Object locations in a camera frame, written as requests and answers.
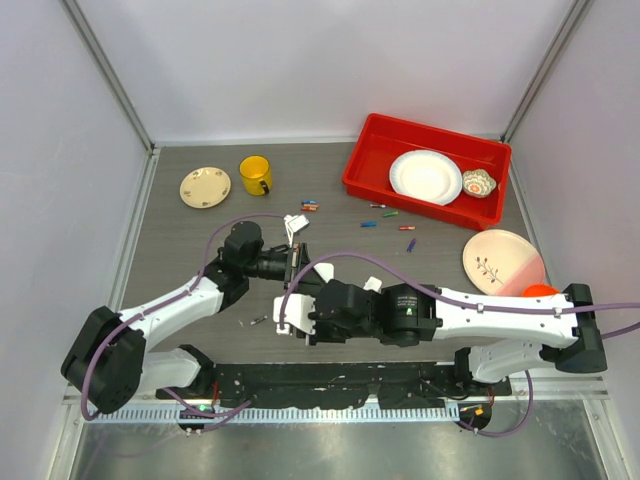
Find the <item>white remote control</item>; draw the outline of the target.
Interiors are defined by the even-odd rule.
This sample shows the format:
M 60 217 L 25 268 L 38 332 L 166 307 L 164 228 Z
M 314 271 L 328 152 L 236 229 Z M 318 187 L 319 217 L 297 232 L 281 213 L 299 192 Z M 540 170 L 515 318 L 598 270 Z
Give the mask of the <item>white remote control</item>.
M 330 280 L 334 278 L 335 268 L 332 263 L 317 263 L 313 270 L 319 275 L 319 277 L 325 282 L 328 283 Z

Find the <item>white battery cover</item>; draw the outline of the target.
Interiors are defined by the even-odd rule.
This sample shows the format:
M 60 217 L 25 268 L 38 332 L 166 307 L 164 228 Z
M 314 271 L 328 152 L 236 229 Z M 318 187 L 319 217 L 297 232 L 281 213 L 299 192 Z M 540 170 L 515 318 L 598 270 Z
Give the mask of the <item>white battery cover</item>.
M 374 291 L 377 293 L 381 291 L 381 288 L 382 288 L 382 281 L 373 276 L 369 277 L 363 286 L 363 289 L 365 291 Z

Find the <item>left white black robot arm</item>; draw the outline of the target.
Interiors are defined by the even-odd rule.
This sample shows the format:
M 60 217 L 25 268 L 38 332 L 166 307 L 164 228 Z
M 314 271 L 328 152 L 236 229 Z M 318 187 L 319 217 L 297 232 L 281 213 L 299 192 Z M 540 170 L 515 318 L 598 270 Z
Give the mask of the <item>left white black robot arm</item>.
M 274 301 L 278 332 L 290 327 L 312 332 L 303 314 L 313 295 L 334 276 L 330 263 L 312 264 L 296 235 L 309 224 L 303 215 L 282 218 L 287 241 L 263 247 L 260 226 L 247 215 L 227 223 L 230 233 L 217 255 L 186 284 L 137 307 L 115 312 L 93 310 L 65 357 L 61 373 L 81 394 L 81 412 L 93 420 L 111 414 L 138 393 L 157 391 L 179 400 L 212 393 L 214 366 L 192 345 L 157 352 L 155 346 L 186 326 L 216 315 L 237 303 L 252 278 L 273 280 L 296 288 L 288 299 Z

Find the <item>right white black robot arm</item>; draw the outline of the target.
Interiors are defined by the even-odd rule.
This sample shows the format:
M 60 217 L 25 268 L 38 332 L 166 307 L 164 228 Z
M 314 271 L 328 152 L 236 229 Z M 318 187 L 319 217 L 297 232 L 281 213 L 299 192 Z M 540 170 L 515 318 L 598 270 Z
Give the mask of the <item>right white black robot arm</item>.
M 308 314 L 312 329 L 305 336 L 310 345 L 373 338 L 398 347 L 491 338 L 491 345 L 464 347 L 455 354 L 453 386 L 472 395 L 528 369 L 604 372 L 606 354 L 592 305 L 585 284 L 541 297 L 495 297 L 406 283 L 375 291 L 331 280 L 314 299 Z

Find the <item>yellow mug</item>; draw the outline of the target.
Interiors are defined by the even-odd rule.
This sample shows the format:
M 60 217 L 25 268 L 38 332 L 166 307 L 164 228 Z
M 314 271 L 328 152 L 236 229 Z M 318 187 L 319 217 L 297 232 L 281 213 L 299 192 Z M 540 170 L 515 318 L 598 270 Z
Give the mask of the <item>yellow mug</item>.
M 244 158 L 239 173 L 245 191 L 253 196 L 268 195 L 272 189 L 272 173 L 269 160 L 260 155 Z

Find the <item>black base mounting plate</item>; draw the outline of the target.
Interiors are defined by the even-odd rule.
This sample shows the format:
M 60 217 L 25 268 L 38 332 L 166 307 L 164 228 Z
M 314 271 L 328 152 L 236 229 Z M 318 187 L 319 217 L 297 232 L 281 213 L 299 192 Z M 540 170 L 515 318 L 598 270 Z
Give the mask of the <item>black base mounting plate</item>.
M 454 366 L 434 362 L 214 364 L 202 381 L 173 391 L 185 400 L 218 399 L 227 408 L 248 401 L 252 408 L 302 410 L 359 409 L 371 395 L 382 409 L 404 409 L 512 393 L 507 380 L 466 382 Z

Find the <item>cream floral plate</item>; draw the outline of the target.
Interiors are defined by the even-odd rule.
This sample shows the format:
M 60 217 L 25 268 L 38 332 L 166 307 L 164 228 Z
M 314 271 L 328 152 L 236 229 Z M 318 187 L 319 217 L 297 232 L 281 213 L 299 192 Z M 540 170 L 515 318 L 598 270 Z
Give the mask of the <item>cream floral plate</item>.
M 222 203 L 231 191 L 229 175 L 216 167 L 202 167 L 187 174 L 179 188 L 181 200 L 195 209 Z

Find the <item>white paper plate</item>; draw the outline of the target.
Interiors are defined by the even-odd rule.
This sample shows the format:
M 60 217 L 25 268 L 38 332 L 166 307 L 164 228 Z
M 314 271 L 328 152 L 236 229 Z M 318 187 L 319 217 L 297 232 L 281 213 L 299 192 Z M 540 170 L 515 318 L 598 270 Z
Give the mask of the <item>white paper plate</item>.
M 395 193 L 445 206 L 462 191 L 462 173 L 447 156 L 432 150 L 413 150 L 395 159 L 389 169 Z

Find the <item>red plastic bin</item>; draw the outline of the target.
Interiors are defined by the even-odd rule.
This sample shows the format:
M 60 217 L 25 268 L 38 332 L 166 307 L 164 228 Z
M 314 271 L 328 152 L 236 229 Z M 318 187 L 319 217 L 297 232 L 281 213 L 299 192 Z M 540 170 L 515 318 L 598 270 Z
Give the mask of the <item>red plastic bin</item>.
M 342 175 L 348 194 L 461 227 L 500 223 L 511 148 L 370 114 Z

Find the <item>pink white ceramic plate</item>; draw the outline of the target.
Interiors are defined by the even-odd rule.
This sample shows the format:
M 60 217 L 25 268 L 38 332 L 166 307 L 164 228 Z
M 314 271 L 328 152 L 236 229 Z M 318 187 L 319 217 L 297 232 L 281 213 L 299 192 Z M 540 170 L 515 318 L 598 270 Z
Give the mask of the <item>pink white ceramic plate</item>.
M 469 239 L 462 251 L 463 269 L 481 292 L 493 296 L 521 296 L 546 279 L 538 250 L 523 237 L 491 229 Z

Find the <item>small patterned ceramic bowl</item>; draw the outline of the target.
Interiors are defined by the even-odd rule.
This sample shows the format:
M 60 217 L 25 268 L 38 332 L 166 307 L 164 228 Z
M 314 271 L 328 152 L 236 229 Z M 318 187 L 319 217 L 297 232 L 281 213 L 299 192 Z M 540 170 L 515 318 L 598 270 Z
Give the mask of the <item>small patterned ceramic bowl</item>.
M 484 169 L 468 170 L 462 174 L 462 190 L 471 197 L 486 198 L 496 187 L 496 180 Z

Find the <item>orange plastic bowl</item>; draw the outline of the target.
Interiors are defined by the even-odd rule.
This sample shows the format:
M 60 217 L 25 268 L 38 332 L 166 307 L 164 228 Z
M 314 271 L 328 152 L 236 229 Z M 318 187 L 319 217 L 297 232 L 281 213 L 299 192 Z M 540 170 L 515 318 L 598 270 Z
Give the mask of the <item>orange plastic bowl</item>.
M 523 297 L 544 297 L 552 296 L 559 293 L 555 287 L 546 284 L 534 284 L 527 287 L 523 292 Z

